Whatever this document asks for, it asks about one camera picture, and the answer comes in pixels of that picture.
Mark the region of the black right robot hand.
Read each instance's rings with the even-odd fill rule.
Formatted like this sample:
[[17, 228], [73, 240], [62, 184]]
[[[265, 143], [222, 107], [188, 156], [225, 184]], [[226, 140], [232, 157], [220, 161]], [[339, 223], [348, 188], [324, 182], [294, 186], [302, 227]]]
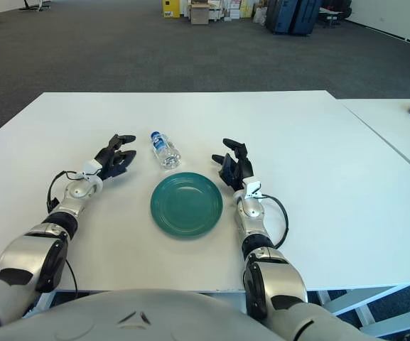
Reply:
[[223, 139], [223, 144], [234, 152], [235, 160], [226, 153], [224, 156], [212, 154], [212, 160], [219, 165], [219, 176], [223, 182], [234, 191], [243, 189], [243, 180], [254, 175], [252, 163], [247, 158], [245, 144], [232, 139]]

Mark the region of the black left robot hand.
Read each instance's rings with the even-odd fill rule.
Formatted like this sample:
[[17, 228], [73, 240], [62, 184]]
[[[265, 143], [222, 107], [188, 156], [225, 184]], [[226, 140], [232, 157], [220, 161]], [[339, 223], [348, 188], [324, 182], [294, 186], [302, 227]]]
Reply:
[[127, 171], [130, 163], [136, 156], [135, 150], [121, 151], [120, 148], [124, 144], [134, 142], [134, 135], [118, 135], [115, 134], [109, 140], [108, 145], [101, 149], [95, 156], [99, 166], [98, 171], [93, 171], [101, 180], [114, 178]]

